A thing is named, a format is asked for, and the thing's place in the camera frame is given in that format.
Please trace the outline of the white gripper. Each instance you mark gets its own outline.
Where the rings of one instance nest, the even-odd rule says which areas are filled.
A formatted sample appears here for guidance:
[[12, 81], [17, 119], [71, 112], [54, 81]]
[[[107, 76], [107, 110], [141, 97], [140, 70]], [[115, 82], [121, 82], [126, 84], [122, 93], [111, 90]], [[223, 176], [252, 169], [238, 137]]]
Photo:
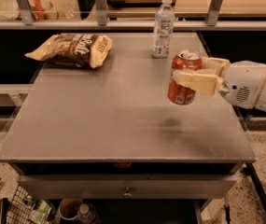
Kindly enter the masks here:
[[253, 107], [266, 79], [266, 64], [250, 61], [231, 64], [227, 59], [214, 57], [202, 57], [202, 64], [199, 70], [174, 70], [174, 81], [204, 95], [220, 92], [231, 105]]

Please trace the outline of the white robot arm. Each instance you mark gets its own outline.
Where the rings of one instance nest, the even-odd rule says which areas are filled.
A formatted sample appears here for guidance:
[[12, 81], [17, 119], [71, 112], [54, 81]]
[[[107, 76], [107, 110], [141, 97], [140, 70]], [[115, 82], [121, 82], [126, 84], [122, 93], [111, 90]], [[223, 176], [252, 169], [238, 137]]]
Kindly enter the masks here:
[[231, 63], [202, 57], [203, 68], [174, 71], [174, 81], [204, 95], [220, 94], [229, 104], [266, 112], [266, 64]]

